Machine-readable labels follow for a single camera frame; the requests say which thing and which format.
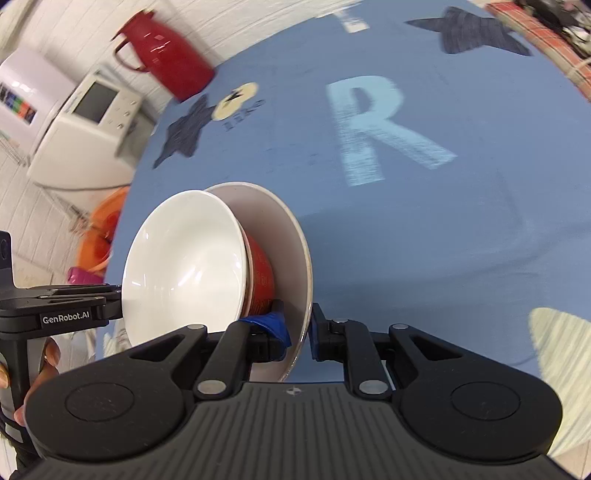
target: white bowl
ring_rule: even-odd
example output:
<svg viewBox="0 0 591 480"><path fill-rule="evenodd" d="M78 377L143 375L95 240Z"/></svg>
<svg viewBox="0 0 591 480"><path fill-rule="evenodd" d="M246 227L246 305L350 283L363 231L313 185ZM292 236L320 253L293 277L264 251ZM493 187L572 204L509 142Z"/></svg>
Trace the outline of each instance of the white bowl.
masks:
<svg viewBox="0 0 591 480"><path fill-rule="evenodd" d="M243 182L209 187L232 210L244 230L266 253L275 277L275 296L285 304L292 347L281 362L253 364L251 381L285 380L296 362L310 323L312 263L308 243L289 208L275 194Z"/></svg>
<svg viewBox="0 0 591 480"><path fill-rule="evenodd" d="M202 323L220 332L238 319L248 260L238 221L200 190L162 202L135 236L122 285L132 345Z"/></svg>

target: white appliance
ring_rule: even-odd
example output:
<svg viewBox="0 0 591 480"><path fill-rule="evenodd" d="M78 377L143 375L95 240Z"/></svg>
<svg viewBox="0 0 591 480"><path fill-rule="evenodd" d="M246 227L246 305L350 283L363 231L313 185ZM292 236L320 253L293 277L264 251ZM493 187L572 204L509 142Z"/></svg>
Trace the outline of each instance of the white appliance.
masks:
<svg viewBox="0 0 591 480"><path fill-rule="evenodd" d="M27 48L0 65L0 100L2 85L9 99L0 101L0 131L27 159L31 180L79 212L131 182L154 129L141 95L100 73L76 87Z"/></svg>
<svg viewBox="0 0 591 480"><path fill-rule="evenodd" d="M0 65L0 132L28 162L76 84L29 48Z"/></svg>

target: red checkered cloth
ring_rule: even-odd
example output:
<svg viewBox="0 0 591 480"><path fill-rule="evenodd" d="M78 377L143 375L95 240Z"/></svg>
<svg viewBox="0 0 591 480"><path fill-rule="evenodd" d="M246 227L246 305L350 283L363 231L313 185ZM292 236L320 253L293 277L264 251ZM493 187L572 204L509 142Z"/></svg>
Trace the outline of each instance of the red checkered cloth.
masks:
<svg viewBox="0 0 591 480"><path fill-rule="evenodd" d="M559 35L529 16L513 2L488 4L485 8L552 60L579 88L587 100L591 101L591 67L585 65L574 72L573 69L583 59Z"/></svg>

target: ridged surface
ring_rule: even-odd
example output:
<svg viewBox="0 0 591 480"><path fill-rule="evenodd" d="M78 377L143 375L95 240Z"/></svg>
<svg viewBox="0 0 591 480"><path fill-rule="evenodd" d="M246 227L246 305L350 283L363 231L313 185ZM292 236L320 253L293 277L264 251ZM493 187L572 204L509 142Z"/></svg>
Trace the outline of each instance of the ridged surface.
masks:
<svg viewBox="0 0 591 480"><path fill-rule="evenodd" d="M343 384L247 384L203 403L156 450L108 465L48 460L27 480L544 480L570 478L541 457L480 466L439 455L410 436L384 403Z"/></svg>

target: circular pad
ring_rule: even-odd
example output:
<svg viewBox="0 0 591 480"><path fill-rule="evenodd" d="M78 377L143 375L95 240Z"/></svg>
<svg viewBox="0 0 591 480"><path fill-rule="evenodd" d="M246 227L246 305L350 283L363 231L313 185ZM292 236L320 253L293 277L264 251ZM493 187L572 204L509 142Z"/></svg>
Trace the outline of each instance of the circular pad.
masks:
<svg viewBox="0 0 591 480"><path fill-rule="evenodd" d="M519 408L519 395L509 387L493 382L474 382L457 387L452 393L456 410L475 420L502 420Z"/></svg>
<svg viewBox="0 0 591 480"><path fill-rule="evenodd" d="M107 421L124 415L134 404L134 394L116 383L95 383L74 390L66 409L77 419Z"/></svg>
<svg viewBox="0 0 591 480"><path fill-rule="evenodd" d="M168 438L184 416L184 401L158 362L114 356L43 384L25 415L44 456L109 462Z"/></svg>

